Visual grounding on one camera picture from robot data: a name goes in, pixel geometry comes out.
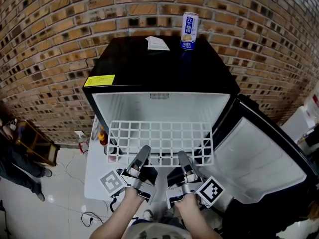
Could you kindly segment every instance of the open fridge door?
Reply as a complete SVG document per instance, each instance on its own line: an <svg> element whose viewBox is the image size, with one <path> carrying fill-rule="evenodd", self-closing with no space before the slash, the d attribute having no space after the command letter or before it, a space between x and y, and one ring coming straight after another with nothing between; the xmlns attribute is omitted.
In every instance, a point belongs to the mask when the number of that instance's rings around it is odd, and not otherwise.
<svg viewBox="0 0 319 239"><path fill-rule="evenodd" d="M316 168L258 105L240 95L213 133L213 165L201 167L243 204L303 182Z"/></svg>

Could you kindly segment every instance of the tiled floor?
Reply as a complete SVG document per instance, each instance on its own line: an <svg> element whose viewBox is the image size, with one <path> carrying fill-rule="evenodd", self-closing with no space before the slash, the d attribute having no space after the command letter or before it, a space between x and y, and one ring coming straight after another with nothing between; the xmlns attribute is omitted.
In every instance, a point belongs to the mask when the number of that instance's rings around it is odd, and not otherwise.
<svg viewBox="0 0 319 239"><path fill-rule="evenodd" d="M52 169L51 178L41 178L45 202L41 202L30 190L17 186L5 179L0 181L0 200L7 211L8 228L12 239L88 239L101 223L86 228L81 222L83 212L93 212L105 221L112 213L109 202L84 198L86 155L76 149L61 149L57 166ZM215 207L224 210L231 197L224 196ZM155 218L161 217L166 203L143 203L137 217L145 209L151 209ZM221 223L211 210L203 211L212 227ZM280 236L285 239L303 239L318 228L318 222L295 223Z"/></svg>

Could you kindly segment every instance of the fridge shelf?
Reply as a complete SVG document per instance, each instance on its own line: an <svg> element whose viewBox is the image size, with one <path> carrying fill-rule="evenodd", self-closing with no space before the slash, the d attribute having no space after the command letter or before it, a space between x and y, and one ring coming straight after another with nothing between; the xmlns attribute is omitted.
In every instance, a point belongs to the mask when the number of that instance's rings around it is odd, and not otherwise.
<svg viewBox="0 0 319 239"><path fill-rule="evenodd" d="M152 148L146 167L178 167L181 150L197 166L213 163L211 124L133 120L111 121L107 162L129 165L145 145Z"/></svg>

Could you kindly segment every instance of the blue and white can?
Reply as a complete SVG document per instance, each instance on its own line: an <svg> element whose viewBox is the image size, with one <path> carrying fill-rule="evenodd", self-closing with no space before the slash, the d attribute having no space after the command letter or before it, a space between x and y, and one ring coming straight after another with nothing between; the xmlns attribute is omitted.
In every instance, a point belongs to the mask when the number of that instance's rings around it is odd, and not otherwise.
<svg viewBox="0 0 319 239"><path fill-rule="evenodd" d="M197 37L198 14L185 12L183 15L183 25L181 29L180 46L184 50L193 50Z"/></svg>

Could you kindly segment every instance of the black refrigerator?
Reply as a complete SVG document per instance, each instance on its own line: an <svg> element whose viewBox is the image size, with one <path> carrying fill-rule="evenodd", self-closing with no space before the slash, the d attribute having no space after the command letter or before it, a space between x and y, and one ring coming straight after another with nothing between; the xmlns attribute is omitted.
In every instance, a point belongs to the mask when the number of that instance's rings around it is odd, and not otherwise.
<svg viewBox="0 0 319 239"><path fill-rule="evenodd" d="M108 162L129 164L149 145L148 166L174 168L184 150L244 204L306 179L318 182L298 146L239 94L205 39L184 51L180 37L159 36L170 49L161 51L148 50L146 37L114 38L83 87L109 136Z"/></svg>

